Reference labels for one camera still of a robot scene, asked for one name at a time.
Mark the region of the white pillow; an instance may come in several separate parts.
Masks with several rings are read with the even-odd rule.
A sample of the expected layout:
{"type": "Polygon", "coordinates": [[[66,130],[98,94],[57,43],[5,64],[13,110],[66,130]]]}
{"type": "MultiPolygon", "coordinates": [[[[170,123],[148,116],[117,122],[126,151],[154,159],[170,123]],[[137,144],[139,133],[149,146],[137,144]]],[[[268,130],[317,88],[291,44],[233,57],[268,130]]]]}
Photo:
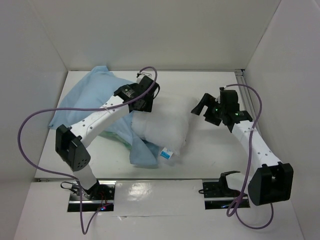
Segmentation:
{"type": "Polygon", "coordinates": [[[162,92],[153,100],[151,112],[135,111],[131,128],[142,140],[167,149],[178,158],[186,145],[191,110],[199,103],[193,96],[162,92]]]}

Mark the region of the light blue pillowcase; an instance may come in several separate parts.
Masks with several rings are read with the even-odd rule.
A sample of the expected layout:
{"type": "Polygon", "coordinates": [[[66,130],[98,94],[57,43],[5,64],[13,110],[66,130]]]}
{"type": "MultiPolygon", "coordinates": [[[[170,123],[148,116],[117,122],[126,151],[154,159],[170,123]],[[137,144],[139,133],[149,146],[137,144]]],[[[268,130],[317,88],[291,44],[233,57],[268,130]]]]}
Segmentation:
{"type": "MultiPolygon", "coordinates": [[[[123,85],[135,83],[116,77],[105,66],[96,66],[87,73],[62,99],[60,108],[99,108],[106,103],[114,92],[123,85]]],[[[67,127],[83,120],[91,114],[90,111],[58,110],[55,112],[48,127],[52,130],[60,125],[67,127]]],[[[129,149],[129,161],[140,167],[156,167],[158,165],[159,147],[141,139],[132,130],[133,113],[120,118],[107,127],[100,136],[119,140],[129,149]]]]}

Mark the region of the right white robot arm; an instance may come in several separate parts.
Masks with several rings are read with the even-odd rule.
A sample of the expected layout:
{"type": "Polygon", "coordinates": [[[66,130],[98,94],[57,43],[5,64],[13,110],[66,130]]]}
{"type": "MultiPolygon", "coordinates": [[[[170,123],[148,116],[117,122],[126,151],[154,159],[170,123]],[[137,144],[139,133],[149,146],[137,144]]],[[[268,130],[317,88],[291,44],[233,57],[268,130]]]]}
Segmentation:
{"type": "Polygon", "coordinates": [[[218,184],[220,194],[230,196],[244,191],[256,206],[289,200],[293,167],[289,163],[282,163],[272,153],[257,131],[251,115],[240,109],[238,93],[223,87],[217,98],[205,93],[191,113],[198,116],[204,107],[207,107],[204,120],[216,126],[227,126],[250,157],[248,167],[253,170],[253,176],[246,176],[239,171],[223,172],[218,184]]]}

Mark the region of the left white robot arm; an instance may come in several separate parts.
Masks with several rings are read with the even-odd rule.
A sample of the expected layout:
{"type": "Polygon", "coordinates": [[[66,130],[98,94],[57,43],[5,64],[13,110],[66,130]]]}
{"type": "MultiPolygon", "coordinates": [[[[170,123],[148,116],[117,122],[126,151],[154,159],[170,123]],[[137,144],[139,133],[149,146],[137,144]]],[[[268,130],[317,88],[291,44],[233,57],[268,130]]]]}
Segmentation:
{"type": "Polygon", "coordinates": [[[120,86],[100,108],[72,126],[60,125],[55,132],[55,151],[70,167],[81,185],[81,194],[92,200],[103,192],[103,187],[94,176],[89,162],[87,147],[92,141],[117,120],[132,111],[152,111],[154,98],[160,85],[147,75],[139,73],[138,82],[120,86]]]}

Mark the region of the blue white pillow tag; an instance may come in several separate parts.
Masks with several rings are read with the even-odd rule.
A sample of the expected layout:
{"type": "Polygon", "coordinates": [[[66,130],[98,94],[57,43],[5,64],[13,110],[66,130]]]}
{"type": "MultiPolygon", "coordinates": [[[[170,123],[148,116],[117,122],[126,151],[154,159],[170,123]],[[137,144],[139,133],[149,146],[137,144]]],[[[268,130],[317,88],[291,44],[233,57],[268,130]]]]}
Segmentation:
{"type": "Polygon", "coordinates": [[[160,156],[166,160],[169,160],[173,154],[174,153],[166,147],[164,147],[160,152],[160,156]]]}

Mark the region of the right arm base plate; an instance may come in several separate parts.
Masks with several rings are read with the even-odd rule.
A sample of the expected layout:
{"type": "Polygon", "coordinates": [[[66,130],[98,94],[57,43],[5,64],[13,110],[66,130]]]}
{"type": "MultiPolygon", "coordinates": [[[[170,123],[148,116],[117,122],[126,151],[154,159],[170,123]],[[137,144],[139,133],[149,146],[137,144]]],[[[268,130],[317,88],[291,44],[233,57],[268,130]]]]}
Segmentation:
{"type": "Polygon", "coordinates": [[[240,196],[244,179],[244,174],[233,170],[221,173],[219,178],[202,180],[198,193],[204,198],[205,210],[227,210],[240,196]]]}

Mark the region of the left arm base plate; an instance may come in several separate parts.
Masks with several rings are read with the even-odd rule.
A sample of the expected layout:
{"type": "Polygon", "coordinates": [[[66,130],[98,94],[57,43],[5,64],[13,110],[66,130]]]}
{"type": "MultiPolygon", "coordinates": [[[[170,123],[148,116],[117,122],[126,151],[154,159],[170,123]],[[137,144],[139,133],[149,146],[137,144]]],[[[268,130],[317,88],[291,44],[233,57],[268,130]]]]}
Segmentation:
{"type": "MultiPolygon", "coordinates": [[[[113,212],[114,211],[114,198],[116,190],[115,181],[101,180],[99,182],[100,188],[97,193],[87,194],[82,192],[82,211],[83,212],[113,212]]],[[[80,212],[80,190],[76,182],[63,181],[60,187],[69,191],[69,200],[67,212],[79,213],[80,212]]]]}

